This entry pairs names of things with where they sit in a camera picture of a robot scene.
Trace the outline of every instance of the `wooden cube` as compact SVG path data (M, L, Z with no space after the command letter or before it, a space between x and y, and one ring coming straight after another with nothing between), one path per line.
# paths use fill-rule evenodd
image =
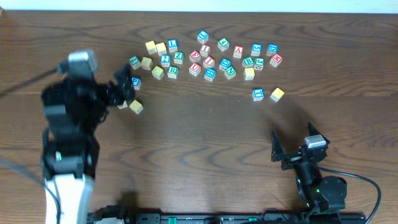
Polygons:
M170 66L169 70L167 71L167 76L169 78L177 78L177 76L178 76L178 67Z
M178 51L178 42L176 39L168 40L167 45L169 46L170 53Z
M212 58L211 56L207 56L206 59L203 61L203 66L205 68L213 68L214 65L216 64L216 60Z
M244 79L247 80L253 80L254 79L254 68L245 68L244 69Z
M253 44L251 47L251 56L258 57L261 54L262 45L261 44Z
M243 54L243 47L239 45L235 46L233 57L242 58L242 54Z
M147 58L147 57L143 57L142 58L142 62L141 62L141 66L145 70L151 70L152 66L153 66L152 59L151 58Z
M267 56L273 56L277 52L278 52L278 45L276 45L276 44L268 45Z
M276 68L282 62L283 59L284 58L282 56L280 56L279 54L275 54L274 56L272 56L269 63Z
M123 102L123 104L122 105L118 105L118 108L119 109L124 109L124 108L127 108L129 105L127 104L127 102L126 102L126 100Z
M261 71L264 68L265 61L263 58L254 59L254 69Z
M189 66L189 73L194 76L198 76L200 73L200 65L196 62L193 63L191 66Z
M152 75L156 79L161 80L164 75L163 69L160 68L159 66L155 66L155 68L152 70Z
M217 44L217 46L218 46L218 48L222 51L222 52L224 52L226 49L228 49L228 47L229 47L229 41L228 41L228 39L227 38L222 38L221 40L219 40L218 41L218 44Z
M200 61L200 54L197 50L194 50L189 54L189 60L194 63L194 62L199 62Z
M184 52L175 52L174 53L174 63L182 65L184 61Z
M256 88L251 95L254 101L260 101L264 99L264 90L262 88Z
M282 91L280 88L276 88L271 94L271 99L275 102L278 102L284 94L284 91Z
M207 68L205 72L205 80L212 82L214 80L214 77L216 77L216 70L212 68Z
M199 43L205 44L207 40L209 40L209 34L204 30L200 31L198 34Z
M144 108L142 107L142 104L140 104L137 100L134 100L130 104L130 109L134 111L136 114L139 114Z
M160 64L162 64L163 67L169 68L171 63L172 57L170 55L162 55L160 57Z
M229 66L231 66L232 62L227 58L223 58L220 62L220 70L225 71Z
M157 52L156 45L155 45L155 42L153 40L149 41L149 42L146 42L145 46L147 47L148 54L154 54L154 53Z
M139 90L141 88L141 79L140 78L132 77L131 78L131 83L132 83L132 87L135 90Z
M231 65L225 70L224 75L228 80L230 80L236 76L236 69Z
M209 45L203 44L203 45L200 47L200 55L201 55L202 57L207 57L207 56L209 56L209 54L210 54L210 49L211 49L211 47L210 47Z
M137 55L130 58L129 61L130 61L130 65L133 69L137 69L137 68L141 67L141 62L139 61L139 58Z
M156 50L157 50L157 54L159 54L159 56L167 54L167 48L163 42L156 45Z
M254 61L251 57L245 57L242 61L242 65L244 68L253 67Z

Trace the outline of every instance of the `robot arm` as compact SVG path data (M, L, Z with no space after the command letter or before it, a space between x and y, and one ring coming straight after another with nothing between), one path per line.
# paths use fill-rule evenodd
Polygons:
M42 93L49 130L43 133L41 166L46 186L55 194L60 210L47 192L47 224L86 223L100 151L95 129L106 119L108 106L134 100L129 65L115 73L117 85L96 83L96 70L92 50L74 52L58 67L58 72L68 73L65 79Z

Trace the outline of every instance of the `cable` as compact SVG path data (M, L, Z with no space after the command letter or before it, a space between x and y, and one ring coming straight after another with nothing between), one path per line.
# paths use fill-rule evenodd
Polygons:
M269 210L277 210L277 211L280 213L280 215L282 215L282 217L285 219L285 221L288 221L288 219L285 217L285 215L282 214L282 212L281 212L278 208L267 208L267 210L265 210L265 211L261 214L261 216L260 216L261 220L264 221L264 216L266 215L266 213L269 212Z
M18 164L15 164L7 159L0 159L0 164L3 165L4 167L7 167L9 170L14 171L17 174L23 175L29 180L38 183L42 188L44 188L46 191L50 193L51 197L54 199L55 206L57 208L57 224L59 224L61 220L60 202L58 201L57 196L55 196L55 194L45 185L45 183L42 182L39 177L29 172L26 168Z
M354 178L358 178L358 179L360 179L360 180L364 180L364 181L366 181L366 182L369 182L369 183L373 184L373 186L375 186L375 188L377 189L377 201L376 201L376 204L375 204L375 206L374 206L374 208L373 208L373 211L372 211L371 214L369 215L368 219L364 222L364 224L368 224L368 223L371 221L371 219L373 218L374 214L377 212L377 210L378 210L378 208L379 208L379 206L380 206L380 202L381 202L381 189L380 189L380 187L378 186L378 184L375 183L375 181L373 181L373 180L371 180L371 179L368 179L368 178L366 178L366 177L362 177L362 176L360 176L360 175L356 175L356 174L350 174L350 173L341 172L341 171L337 171L337 170L326 169L326 168L324 168L324 167L320 167L320 166L316 165L316 164L313 163L313 162L310 162L310 164L311 164L311 166L313 166L314 168L320 169L320 170L325 171L325 172L330 172L330 173L332 173L332 174L345 175L345 176L348 176L348 177L354 177Z

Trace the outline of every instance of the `wood grain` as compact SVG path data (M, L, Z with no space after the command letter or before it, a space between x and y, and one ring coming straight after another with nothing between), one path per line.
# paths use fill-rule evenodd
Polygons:
M213 83L203 72L195 78L188 73L188 54L199 49L201 29L210 33L210 55L217 62L232 58L235 44L249 55L253 42L279 44L284 61L278 68L267 65L253 82L243 81L237 59L238 75L230 81L220 72ZM222 37L231 41L225 53L216 46ZM392 15L5 11L0 157L40 175L40 135L46 127L40 92L61 77L30 80L70 52L94 49L96 76L106 82L129 57L148 56L148 40L177 38L185 52L178 79L158 81L137 70L142 114L111 109L98 128L101 152L91 209L117 202L163 212L298 209L304 204L294 172L271 162L270 131L293 151L311 121L331 141L320 165L375 180L383 199L373 223L396 223L397 37L398 16ZM160 65L158 56L151 57ZM286 92L278 104L268 98L252 102L253 88L268 95L277 86ZM346 180L346 210L368 215L374 187ZM0 183L1 223L43 223L42 189L3 168Z

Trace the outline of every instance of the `white wall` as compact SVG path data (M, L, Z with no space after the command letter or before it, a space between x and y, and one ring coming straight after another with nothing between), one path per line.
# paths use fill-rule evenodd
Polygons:
M1 0L5 10L398 13L398 0Z

